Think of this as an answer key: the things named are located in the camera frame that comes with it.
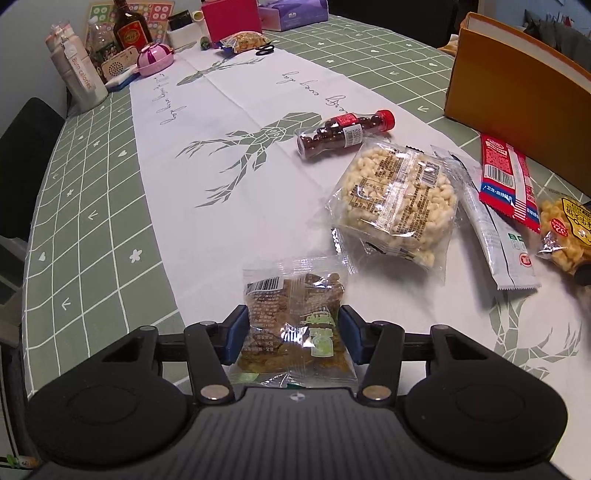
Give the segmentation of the brown snack clear packet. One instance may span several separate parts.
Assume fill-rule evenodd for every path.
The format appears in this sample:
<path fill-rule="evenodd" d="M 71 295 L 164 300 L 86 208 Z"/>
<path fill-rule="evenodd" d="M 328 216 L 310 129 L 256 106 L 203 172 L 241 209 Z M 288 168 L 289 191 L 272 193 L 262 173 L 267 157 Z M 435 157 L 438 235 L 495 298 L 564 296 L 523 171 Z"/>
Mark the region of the brown snack clear packet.
<path fill-rule="evenodd" d="M 230 367 L 230 381 L 276 388 L 356 387 L 356 372 L 338 329 L 348 275 L 338 256 L 243 270 L 249 333 Z"/>

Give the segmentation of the puffed rice cake packet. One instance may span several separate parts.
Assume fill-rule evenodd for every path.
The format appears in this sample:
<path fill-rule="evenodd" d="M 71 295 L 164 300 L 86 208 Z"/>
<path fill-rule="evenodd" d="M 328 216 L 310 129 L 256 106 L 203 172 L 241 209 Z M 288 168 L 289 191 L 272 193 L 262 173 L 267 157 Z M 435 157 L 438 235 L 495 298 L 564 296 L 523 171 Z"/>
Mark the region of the puffed rice cake packet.
<path fill-rule="evenodd" d="M 443 159 L 367 138 L 328 201 L 332 226 L 370 253 L 445 276 L 459 195 Z"/>

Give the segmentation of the white long snack sachet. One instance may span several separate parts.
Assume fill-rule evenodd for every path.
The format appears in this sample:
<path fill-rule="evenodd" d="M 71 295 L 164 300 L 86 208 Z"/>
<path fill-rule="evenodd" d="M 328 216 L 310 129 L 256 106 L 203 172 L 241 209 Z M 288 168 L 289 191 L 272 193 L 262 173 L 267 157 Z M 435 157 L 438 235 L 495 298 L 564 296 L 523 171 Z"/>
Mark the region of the white long snack sachet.
<path fill-rule="evenodd" d="M 537 290 L 535 275 L 522 235 L 514 225 L 479 199 L 481 166 L 471 157 L 432 146 L 460 182 L 460 203 L 466 213 L 498 290 Z"/>

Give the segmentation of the red long snack sachet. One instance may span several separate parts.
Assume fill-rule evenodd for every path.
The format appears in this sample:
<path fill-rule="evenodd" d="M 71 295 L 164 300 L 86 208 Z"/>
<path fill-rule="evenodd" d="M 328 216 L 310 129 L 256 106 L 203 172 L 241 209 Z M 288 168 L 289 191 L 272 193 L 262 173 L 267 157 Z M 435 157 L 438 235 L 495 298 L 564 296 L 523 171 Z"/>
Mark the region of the red long snack sachet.
<path fill-rule="evenodd" d="M 507 142 L 481 135 L 479 199 L 535 233 L 541 231 L 526 157 Z"/>

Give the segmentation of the red-capped bottle of dark balls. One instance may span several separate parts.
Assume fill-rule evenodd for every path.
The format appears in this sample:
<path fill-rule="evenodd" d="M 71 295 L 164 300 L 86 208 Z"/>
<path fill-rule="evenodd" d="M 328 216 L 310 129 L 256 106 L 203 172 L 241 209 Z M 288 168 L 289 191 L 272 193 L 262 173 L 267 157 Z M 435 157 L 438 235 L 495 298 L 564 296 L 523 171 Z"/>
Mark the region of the red-capped bottle of dark balls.
<path fill-rule="evenodd" d="M 297 150 L 304 160 L 358 146 L 368 135 L 388 133 L 394 129 L 396 118 L 390 110 L 378 110 L 370 115 L 346 113 L 322 122 L 318 127 L 297 134 Z"/>

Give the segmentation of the yellow corn snack bag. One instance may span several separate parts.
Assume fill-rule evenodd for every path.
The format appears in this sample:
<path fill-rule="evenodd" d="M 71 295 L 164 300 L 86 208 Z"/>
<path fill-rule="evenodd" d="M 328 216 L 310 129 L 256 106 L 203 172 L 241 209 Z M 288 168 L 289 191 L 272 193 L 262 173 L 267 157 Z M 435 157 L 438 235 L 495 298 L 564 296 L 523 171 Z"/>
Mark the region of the yellow corn snack bag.
<path fill-rule="evenodd" d="M 574 197 L 555 190 L 539 199 L 537 256 L 575 276 L 580 267 L 590 264 L 590 209 Z"/>

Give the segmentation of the green grid tablecloth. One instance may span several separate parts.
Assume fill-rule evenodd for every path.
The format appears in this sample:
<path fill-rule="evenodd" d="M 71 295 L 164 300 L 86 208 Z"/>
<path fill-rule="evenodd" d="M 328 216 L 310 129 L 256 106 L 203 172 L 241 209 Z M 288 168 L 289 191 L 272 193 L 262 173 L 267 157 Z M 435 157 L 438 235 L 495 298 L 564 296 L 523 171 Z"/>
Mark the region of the green grid tablecloth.
<path fill-rule="evenodd" d="M 439 103 L 452 62 L 383 28 L 335 17 L 274 38 L 283 50 L 389 102 L 394 138 L 460 153 Z M 181 321 L 141 180 L 130 87 L 69 119 L 55 146 L 30 238 L 24 297 L 25 388 L 34 393 L 130 330 Z"/>

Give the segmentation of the white deer table runner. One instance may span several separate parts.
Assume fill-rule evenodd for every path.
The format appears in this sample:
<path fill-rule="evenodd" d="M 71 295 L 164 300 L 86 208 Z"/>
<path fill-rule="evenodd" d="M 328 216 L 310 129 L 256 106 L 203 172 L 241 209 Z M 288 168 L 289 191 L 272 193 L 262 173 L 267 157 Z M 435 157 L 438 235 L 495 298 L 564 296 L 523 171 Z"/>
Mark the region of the white deer table runner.
<path fill-rule="evenodd" d="M 145 198 L 181 321 L 218 321 L 242 301 L 242 273 L 335 253 L 327 204 L 353 152 L 304 161 L 297 133 L 389 102 L 283 50 L 223 59 L 186 50 L 130 88 Z M 370 320 L 425 331 L 447 323 L 557 389 L 576 424 L 590 417 L 584 294 L 535 260 L 540 287 L 500 291 L 464 212 L 447 257 L 426 270 L 346 238 L 346 300 Z"/>

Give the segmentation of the black chair left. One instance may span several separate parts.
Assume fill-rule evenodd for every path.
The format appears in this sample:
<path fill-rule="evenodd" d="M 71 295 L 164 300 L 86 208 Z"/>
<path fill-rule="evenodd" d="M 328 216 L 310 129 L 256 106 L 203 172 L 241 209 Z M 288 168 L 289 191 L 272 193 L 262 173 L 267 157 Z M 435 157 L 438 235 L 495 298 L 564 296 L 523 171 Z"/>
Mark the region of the black chair left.
<path fill-rule="evenodd" d="M 27 241 L 37 195 L 64 119 L 29 99 L 1 137 L 1 235 Z"/>

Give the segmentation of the white pink tumbler bottle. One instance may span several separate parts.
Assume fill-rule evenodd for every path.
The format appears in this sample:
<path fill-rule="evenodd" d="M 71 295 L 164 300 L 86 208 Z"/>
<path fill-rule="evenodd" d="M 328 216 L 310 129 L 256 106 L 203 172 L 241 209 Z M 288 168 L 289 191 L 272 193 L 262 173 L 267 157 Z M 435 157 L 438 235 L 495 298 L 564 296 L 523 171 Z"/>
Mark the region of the white pink tumbler bottle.
<path fill-rule="evenodd" d="M 70 23 L 52 25 L 45 43 L 79 110 L 86 112 L 101 104 L 108 96 L 107 89 Z"/>

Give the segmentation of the orange cardboard box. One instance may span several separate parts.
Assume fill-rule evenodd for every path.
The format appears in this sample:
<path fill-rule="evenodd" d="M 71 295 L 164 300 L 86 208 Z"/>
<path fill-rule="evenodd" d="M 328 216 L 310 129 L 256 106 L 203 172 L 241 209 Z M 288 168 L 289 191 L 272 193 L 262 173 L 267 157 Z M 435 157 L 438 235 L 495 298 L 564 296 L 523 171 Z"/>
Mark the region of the orange cardboard box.
<path fill-rule="evenodd" d="M 590 192 L 590 74 L 532 36 L 468 14 L 445 115 L 508 142 Z"/>

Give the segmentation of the pink round lidded container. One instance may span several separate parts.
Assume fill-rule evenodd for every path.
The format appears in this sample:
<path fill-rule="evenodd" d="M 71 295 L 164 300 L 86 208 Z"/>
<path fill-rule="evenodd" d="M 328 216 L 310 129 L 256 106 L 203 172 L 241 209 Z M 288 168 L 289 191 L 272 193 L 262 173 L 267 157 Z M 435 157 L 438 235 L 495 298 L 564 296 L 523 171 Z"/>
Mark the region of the pink round lidded container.
<path fill-rule="evenodd" d="M 139 52 L 136 66 L 141 77 L 149 77 L 168 68 L 174 61 L 174 50 L 165 43 L 145 45 Z"/>

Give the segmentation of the beige small radio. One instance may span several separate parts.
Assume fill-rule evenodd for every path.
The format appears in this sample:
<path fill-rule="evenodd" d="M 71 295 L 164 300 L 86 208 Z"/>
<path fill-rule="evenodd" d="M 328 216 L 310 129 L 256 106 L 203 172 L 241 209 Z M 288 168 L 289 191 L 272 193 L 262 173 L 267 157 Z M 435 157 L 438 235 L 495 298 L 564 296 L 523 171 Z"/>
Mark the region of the beige small radio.
<path fill-rule="evenodd" d="M 128 47 L 101 64 L 101 70 L 106 81 L 121 75 L 124 71 L 136 65 L 138 50 L 135 46 Z"/>

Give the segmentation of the nut snack bag far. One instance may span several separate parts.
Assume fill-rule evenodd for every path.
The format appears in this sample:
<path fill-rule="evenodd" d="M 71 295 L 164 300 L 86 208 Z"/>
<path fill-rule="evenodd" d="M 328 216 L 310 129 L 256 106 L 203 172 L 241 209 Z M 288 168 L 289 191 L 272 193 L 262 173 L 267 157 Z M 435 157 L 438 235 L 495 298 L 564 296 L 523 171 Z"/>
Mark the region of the nut snack bag far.
<path fill-rule="evenodd" d="M 218 42 L 219 47 L 231 54 L 241 54 L 243 52 L 263 47 L 269 42 L 263 33 L 256 31 L 240 31 L 229 35 Z"/>

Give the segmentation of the white small box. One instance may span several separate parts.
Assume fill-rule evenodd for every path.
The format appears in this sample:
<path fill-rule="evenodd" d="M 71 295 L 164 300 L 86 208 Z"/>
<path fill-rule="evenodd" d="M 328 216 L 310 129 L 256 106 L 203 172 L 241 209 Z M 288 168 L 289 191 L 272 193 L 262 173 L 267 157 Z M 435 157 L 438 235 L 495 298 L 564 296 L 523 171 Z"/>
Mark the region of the white small box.
<path fill-rule="evenodd" d="M 200 45 L 201 40 L 206 38 L 211 39 L 204 19 L 197 22 L 191 22 L 176 30 L 167 31 L 168 44 L 174 48 L 179 49 L 189 44 Z"/>

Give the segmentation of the clear plastic bottle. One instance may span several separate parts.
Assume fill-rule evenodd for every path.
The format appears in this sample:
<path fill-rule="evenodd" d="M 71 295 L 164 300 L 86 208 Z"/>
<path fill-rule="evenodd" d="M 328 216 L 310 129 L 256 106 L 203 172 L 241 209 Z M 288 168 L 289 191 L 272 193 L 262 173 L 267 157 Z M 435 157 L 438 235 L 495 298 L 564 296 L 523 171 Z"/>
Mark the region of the clear plastic bottle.
<path fill-rule="evenodd" d="M 95 67 L 99 69 L 103 63 L 119 53 L 119 47 L 113 33 L 99 22 L 97 16 L 93 16 L 88 20 L 88 27 L 90 57 Z"/>

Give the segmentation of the brown glass liquor bottle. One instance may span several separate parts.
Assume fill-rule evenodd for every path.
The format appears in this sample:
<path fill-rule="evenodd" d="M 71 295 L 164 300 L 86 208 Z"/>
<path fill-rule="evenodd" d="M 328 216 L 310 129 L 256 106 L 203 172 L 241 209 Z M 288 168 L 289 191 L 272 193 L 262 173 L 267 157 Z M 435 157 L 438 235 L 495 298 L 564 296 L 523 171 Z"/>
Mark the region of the brown glass liquor bottle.
<path fill-rule="evenodd" d="M 135 47 L 138 52 L 152 42 L 145 18 L 130 9 L 126 0 L 114 0 L 114 37 L 118 46 L 125 50 Z"/>

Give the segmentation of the magenta tissue box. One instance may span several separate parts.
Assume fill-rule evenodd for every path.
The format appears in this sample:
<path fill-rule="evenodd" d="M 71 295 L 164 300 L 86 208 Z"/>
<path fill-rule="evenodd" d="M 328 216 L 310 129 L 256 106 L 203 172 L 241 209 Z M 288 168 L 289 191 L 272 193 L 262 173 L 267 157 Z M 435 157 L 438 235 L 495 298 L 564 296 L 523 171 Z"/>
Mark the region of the magenta tissue box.
<path fill-rule="evenodd" d="M 242 31 L 263 32 L 256 0 L 215 0 L 201 5 L 211 41 Z"/>

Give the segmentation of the colourful dotted game board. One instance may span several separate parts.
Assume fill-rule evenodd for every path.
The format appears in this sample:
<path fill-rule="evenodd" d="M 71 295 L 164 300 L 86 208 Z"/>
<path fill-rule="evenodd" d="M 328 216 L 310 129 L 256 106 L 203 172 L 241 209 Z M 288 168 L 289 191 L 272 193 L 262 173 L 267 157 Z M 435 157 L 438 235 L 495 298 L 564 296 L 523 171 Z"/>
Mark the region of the colourful dotted game board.
<path fill-rule="evenodd" d="M 173 14 L 173 1 L 128 1 L 132 12 L 141 14 L 154 41 L 163 41 L 168 28 L 167 18 Z M 94 1 L 89 5 L 87 19 L 97 18 L 103 29 L 114 34 L 116 9 L 112 1 Z"/>

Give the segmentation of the purple tissue pack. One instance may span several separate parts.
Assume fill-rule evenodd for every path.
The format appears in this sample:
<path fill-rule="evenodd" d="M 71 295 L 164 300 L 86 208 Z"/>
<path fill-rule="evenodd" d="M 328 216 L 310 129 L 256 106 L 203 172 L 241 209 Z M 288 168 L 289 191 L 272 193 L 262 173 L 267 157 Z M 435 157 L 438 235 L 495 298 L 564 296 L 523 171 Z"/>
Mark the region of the purple tissue pack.
<path fill-rule="evenodd" d="M 325 0 L 259 1 L 263 30 L 283 32 L 329 20 Z"/>

